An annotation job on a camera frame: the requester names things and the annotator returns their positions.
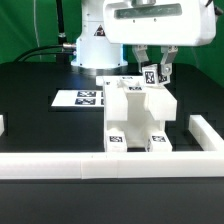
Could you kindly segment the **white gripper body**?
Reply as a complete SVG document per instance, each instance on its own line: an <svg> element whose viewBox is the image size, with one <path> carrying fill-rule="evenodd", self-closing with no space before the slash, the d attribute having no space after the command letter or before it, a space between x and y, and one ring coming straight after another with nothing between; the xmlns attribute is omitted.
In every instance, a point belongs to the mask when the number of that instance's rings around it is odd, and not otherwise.
<svg viewBox="0 0 224 224"><path fill-rule="evenodd" d="M105 0L103 19L111 43L154 46L200 46L216 35L214 4L208 0Z"/></svg>

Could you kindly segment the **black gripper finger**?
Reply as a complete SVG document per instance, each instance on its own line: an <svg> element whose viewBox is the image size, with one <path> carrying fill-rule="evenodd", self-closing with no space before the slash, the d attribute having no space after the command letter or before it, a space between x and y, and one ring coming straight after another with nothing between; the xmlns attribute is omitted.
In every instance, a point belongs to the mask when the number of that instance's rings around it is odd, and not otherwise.
<svg viewBox="0 0 224 224"><path fill-rule="evenodd" d="M172 74L172 63L177 55L177 46L162 46L161 53L163 54L160 62L160 74L167 77Z"/></svg>
<svg viewBox="0 0 224 224"><path fill-rule="evenodd" d="M149 58L147 55L148 47L146 45L133 45L132 52L138 63L138 70L140 72L144 71L144 68L149 65Z"/></svg>

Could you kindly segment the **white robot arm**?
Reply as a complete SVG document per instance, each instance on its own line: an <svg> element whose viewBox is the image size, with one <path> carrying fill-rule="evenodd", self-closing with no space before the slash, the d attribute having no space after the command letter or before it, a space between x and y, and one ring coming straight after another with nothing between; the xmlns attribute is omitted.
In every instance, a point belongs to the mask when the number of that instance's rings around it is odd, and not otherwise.
<svg viewBox="0 0 224 224"><path fill-rule="evenodd" d="M123 47L132 45L141 66L145 46L160 46L160 71L169 75L179 46L201 46L216 35L213 0L82 0L82 32L74 66L114 69L125 66Z"/></svg>

